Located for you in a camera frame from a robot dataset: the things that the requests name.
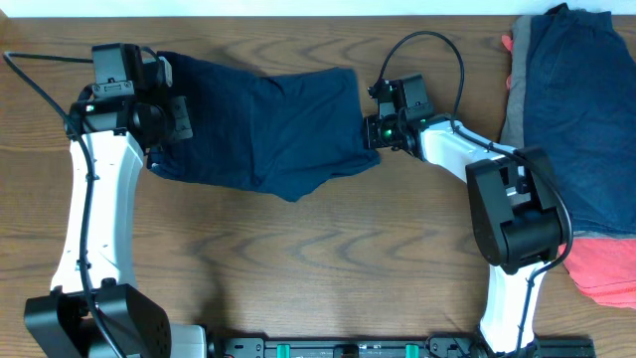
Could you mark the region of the navy blue shorts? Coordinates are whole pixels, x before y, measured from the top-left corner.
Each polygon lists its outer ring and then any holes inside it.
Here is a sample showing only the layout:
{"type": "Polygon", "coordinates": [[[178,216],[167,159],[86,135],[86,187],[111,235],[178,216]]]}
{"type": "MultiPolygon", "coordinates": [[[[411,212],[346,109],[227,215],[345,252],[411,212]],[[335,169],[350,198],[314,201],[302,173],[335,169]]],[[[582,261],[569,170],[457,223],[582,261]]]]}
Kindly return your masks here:
{"type": "Polygon", "coordinates": [[[192,136],[148,156],[148,169],[180,182],[273,194],[296,202],[324,182],[381,161],[364,145],[351,69],[260,77],[166,52],[172,96],[188,106],[192,136]]]}

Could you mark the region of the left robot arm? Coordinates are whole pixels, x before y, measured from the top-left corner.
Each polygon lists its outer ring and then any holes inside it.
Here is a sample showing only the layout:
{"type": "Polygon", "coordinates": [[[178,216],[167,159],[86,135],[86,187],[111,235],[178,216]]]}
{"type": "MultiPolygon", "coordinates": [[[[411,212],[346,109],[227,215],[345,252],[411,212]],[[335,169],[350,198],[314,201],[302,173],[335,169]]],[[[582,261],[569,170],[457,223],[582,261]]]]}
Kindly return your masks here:
{"type": "Polygon", "coordinates": [[[64,112],[73,190],[64,251],[48,294],[24,321],[49,357],[204,357],[200,325],[169,320],[136,286],[135,191],[148,150],[192,136],[172,68],[132,44],[94,46],[95,79],[64,112]]]}

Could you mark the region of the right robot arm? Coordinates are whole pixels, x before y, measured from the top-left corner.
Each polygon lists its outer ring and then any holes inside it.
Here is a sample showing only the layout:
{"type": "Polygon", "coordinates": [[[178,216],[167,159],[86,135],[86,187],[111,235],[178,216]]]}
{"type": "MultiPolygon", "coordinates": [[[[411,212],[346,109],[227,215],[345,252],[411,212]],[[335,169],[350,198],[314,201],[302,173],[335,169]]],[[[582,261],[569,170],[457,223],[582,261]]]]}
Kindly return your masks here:
{"type": "Polygon", "coordinates": [[[451,113],[436,113],[423,78],[378,79],[369,87],[378,113],[364,120],[365,145],[391,148],[443,168],[467,186],[473,235],[489,265],[481,351],[528,354],[539,287],[571,241],[571,223],[547,155],[517,150],[468,130],[451,113]]]}

